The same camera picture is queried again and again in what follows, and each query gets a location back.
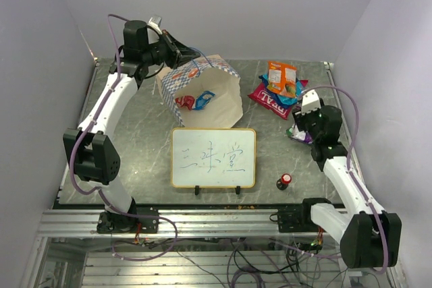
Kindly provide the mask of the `blue white snack bag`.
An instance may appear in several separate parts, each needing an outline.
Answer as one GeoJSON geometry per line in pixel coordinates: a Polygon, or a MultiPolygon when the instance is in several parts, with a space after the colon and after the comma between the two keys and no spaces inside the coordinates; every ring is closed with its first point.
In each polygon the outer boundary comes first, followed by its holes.
{"type": "Polygon", "coordinates": [[[215,97],[215,93],[209,90],[204,91],[201,95],[195,98],[194,111],[203,110],[208,103],[215,97]]]}

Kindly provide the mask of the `white board with yellow frame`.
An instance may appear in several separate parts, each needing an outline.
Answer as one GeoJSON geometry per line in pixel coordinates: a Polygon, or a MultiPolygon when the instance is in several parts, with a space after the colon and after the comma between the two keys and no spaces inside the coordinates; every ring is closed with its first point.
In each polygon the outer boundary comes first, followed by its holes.
{"type": "Polygon", "coordinates": [[[251,128],[175,128],[171,184],[175,188],[252,188],[257,134],[251,128]]]}

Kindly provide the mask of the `orange Fox's fruits candy bag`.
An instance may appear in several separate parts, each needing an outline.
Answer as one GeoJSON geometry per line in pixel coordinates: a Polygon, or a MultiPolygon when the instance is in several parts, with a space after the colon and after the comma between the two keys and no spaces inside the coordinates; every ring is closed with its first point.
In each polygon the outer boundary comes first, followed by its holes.
{"type": "Polygon", "coordinates": [[[287,98],[296,96],[297,68],[287,63],[268,61],[267,89],[287,98]]]}

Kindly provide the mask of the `red emergency stop button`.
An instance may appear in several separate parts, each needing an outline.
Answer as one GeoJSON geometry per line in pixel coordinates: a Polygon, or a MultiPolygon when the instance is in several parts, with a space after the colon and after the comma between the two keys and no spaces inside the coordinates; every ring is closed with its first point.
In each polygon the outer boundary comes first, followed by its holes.
{"type": "Polygon", "coordinates": [[[286,190],[292,182],[292,176],[289,173],[284,173],[276,182],[277,189],[286,190]]]}

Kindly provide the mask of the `aluminium frame rail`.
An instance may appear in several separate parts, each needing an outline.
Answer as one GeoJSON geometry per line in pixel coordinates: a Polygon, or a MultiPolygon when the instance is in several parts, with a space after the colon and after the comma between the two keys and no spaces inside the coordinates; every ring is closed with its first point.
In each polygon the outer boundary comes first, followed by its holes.
{"type": "MultiPolygon", "coordinates": [[[[48,210],[43,213],[38,237],[132,238],[133,233],[97,233],[100,210],[48,210]]],[[[185,237],[262,237],[280,236],[269,217],[272,209],[246,210],[160,210],[164,219],[173,221],[178,236],[185,237]]]]}

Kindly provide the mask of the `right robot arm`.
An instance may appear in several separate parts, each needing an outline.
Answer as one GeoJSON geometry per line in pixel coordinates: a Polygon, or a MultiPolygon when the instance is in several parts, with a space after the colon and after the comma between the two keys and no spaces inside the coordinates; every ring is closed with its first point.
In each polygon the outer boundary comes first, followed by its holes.
{"type": "Polygon", "coordinates": [[[295,125],[312,138],[311,156],[332,182],[346,208],[342,214],[330,202],[315,202],[298,213],[305,231],[320,226],[340,245],[342,260],[350,268],[387,268],[398,261],[402,221],[380,205],[348,163],[340,142],[342,112],[323,105],[309,113],[292,111],[295,125]]]}

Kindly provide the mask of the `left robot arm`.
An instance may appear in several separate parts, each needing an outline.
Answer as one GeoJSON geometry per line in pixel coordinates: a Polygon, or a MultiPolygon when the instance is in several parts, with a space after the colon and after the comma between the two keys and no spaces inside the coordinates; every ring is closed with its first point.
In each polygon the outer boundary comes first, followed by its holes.
{"type": "Polygon", "coordinates": [[[143,81],[153,77],[151,66],[175,69],[200,55],[162,29],[161,20],[153,16],[148,22],[124,21],[124,43],[115,47],[101,95],[80,125],[63,134],[74,189],[83,196],[97,193],[103,200],[98,233],[133,231],[141,218],[135,200],[119,179],[121,158],[111,140],[126,105],[143,81]]]}

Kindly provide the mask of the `blue checkered paper bag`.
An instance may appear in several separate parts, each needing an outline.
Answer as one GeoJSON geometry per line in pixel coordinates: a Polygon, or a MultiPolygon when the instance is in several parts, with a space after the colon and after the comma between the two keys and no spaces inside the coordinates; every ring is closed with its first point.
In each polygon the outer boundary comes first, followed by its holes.
{"type": "Polygon", "coordinates": [[[165,67],[156,81],[163,102],[183,127],[231,128],[243,116],[240,75],[220,55],[165,67]]]}

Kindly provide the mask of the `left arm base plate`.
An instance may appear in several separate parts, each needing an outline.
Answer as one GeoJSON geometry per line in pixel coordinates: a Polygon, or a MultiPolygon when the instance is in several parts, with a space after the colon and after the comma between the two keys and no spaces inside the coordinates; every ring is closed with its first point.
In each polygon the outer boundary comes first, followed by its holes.
{"type": "Polygon", "coordinates": [[[159,227],[159,213],[153,208],[132,208],[138,218],[127,217],[114,212],[102,212],[97,223],[98,234],[156,233],[159,227]]]}

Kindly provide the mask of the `small red candy pack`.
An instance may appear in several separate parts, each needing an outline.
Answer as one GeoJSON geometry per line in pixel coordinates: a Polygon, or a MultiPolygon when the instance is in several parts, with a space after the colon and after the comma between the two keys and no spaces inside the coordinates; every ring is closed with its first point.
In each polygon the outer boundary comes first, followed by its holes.
{"type": "Polygon", "coordinates": [[[175,99],[175,103],[178,108],[186,108],[191,111],[195,105],[195,98],[190,95],[179,96],[175,99]]]}

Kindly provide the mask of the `pink snack bag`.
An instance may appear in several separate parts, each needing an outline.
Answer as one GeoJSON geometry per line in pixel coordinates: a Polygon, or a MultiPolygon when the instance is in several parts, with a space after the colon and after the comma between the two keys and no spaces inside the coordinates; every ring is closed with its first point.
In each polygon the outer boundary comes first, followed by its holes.
{"type": "Polygon", "coordinates": [[[298,102],[298,99],[296,97],[290,98],[281,96],[270,91],[267,88],[269,83],[265,76],[260,76],[260,79],[261,83],[253,92],[248,95],[248,98],[267,110],[272,111],[283,120],[287,120],[288,115],[290,114],[294,105],[298,102]]]}

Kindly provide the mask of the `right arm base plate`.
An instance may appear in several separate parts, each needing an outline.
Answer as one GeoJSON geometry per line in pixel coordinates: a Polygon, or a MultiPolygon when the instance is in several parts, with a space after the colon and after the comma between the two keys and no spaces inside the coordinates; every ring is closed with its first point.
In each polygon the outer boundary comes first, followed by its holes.
{"type": "Polygon", "coordinates": [[[318,225],[311,220],[311,207],[318,203],[330,204],[327,200],[304,200],[299,204],[289,204],[273,212],[269,220],[277,225],[279,233],[317,232],[318,225]]]}

